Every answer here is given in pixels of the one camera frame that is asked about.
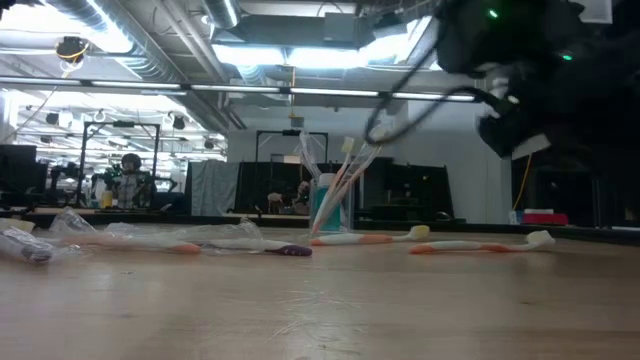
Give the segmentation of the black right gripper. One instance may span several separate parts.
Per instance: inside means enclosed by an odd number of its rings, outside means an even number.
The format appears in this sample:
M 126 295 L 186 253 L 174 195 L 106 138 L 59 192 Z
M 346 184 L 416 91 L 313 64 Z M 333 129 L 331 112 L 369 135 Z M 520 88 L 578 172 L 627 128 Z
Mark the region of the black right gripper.
M 487 64 L 550 66 L 586 36 L 584 10 L 567 0 L 443 1 L 435 14 L 439 66 L 465 75 Z

